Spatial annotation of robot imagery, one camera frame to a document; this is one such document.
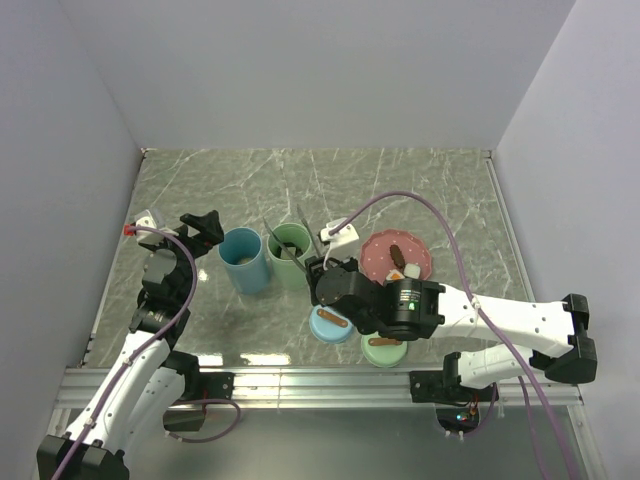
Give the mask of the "yellow sushi roll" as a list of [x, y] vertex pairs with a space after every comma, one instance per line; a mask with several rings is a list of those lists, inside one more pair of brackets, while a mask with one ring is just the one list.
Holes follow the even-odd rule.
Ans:
[[298, 256], [297, 248], [295, 246], [279, 247], [277, 255], [278, 258], [282, 260], [293, 260]]

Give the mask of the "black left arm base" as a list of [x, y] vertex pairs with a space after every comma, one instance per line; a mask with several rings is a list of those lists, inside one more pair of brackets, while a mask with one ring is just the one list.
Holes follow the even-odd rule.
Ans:
[[199, 372], [185, 382], [183, 401], [232, 398], [235, 374], [232, 372]]

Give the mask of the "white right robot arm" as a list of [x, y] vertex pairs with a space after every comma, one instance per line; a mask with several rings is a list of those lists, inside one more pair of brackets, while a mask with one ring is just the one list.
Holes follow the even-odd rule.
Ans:
[[452, 399], [536, 371], [569, 385], [596, 378], [596, 345], [588, 335], [590, 312], [583, 295], [529, 303], [412, 278], [378, 283], [360, 272], [355, 259], [313, 257], [305, 267], [312, 303], [334, 310], [364, 336], [399, 342], [448, 337], [493, 342], [483, 351], [446, 355], [440, 384]]

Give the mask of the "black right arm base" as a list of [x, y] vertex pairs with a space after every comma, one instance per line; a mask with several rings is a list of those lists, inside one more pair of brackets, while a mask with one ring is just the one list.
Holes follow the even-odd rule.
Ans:
[[413, 403], [435, 403], [464, 407], [475, 402], [498, 400], [496, 387], [482, 389], [465, 387], [459, 372], [460, 352], [444, 357], [441, 370], [414, 370], [409, 372], [409, 387]]

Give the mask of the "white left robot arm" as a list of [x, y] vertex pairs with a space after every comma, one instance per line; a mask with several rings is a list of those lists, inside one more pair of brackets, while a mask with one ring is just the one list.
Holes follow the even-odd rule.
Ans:
[[125, 226], [147, 249], [137, 308], [121, 352], [76, 420], [48, 435], [37, 454], [42, 479], [127, 479], [134, 455], [154, 432], [164, 432], [165, 412], [194, 406], [238, 405], [234, 376], [208, 374], [175, 345], [190, 316], [198, 272], [195, 261], [224, 240], [219, 214], [184, 214], [170, 229], [150, 210]]

